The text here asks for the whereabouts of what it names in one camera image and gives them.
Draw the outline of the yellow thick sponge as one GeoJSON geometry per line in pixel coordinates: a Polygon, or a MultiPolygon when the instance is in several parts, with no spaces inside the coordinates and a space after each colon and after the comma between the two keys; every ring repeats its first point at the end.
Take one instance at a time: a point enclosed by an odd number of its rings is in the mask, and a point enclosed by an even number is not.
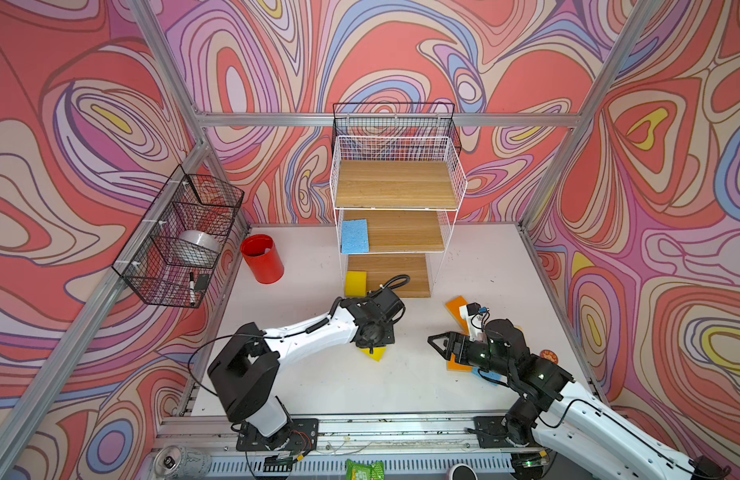
{"type": "Polygon", "coordinates": [[[365,354],[368,358],[380,362],[385,353],[387,348],[386,347],[374,347],[374,348],[364,348],[361,350],[363,354],[365,354]]]}
{"type": "Polygon", "coordinates": [[[364,297],[367,294],[367,273],[349,270],[345,276],[344,295],[350,298],[364,297]]]}

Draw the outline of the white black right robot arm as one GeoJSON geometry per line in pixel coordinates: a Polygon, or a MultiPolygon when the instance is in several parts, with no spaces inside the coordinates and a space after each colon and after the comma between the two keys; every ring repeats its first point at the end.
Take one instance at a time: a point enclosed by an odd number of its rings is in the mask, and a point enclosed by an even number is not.
{"type": "Polygon", "coordinates": [[[507,442],[536,443],[598,479],[724,479],[731,469],[691,458],[647,434],[598,400],[558,364],[533,353],[508,319],[494,319],[483,336],[450,331],[427,342],[445,360],[503,377],[518,398],[503,418],[507,442]]]}

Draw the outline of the blue sponge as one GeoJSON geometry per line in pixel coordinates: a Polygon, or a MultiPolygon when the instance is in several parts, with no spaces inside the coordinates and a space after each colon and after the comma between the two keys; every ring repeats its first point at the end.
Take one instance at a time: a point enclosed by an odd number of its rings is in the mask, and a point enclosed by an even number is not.
{"type": "Polygon", "coordinates": [[[370,252],[366,219],[344,221],[341,228],[341,253],[362,255],[370,252]]]}

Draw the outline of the blue flat sponge near arm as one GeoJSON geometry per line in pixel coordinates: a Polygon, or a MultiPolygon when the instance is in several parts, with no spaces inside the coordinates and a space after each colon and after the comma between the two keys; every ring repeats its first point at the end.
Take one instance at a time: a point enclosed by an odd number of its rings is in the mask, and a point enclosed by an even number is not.
{"type": "Polygon", "coordinates": [[[474,367],[472,369],[472,371],[479,378],[481,378],[481,379],[483,379],[483,380],[485,380],[485,381],[487,381],[489,383],[496,384],[496,385],[505,384],[506,383],[505,377],[503,375],[501,375],[501,374],[498,374],[498,373],[495,373],[495,372],[492,372],[492,371],[487,371],[487,370],[479,369],[477,367],[474,367]]]}

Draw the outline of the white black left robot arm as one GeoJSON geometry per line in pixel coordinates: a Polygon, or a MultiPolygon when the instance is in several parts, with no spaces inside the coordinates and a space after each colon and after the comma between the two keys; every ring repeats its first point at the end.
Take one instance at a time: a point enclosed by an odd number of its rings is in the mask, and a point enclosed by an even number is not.
{"type": "Polygon", "coordinates": [[[296,421],[272,393],[279,371],[329,348],[353,345],[369,354],[395,343],[394,328],[406,307],[397,290],[410,282],[396,275],[360,297],[337,297],[318,316],[280,328],[261,329],[254,322],[218,336],[195,352],[224,340],[207,367],[208,391],[221,403],[237,449],[306,454],[317,445],[319,421],[296,421]]]}

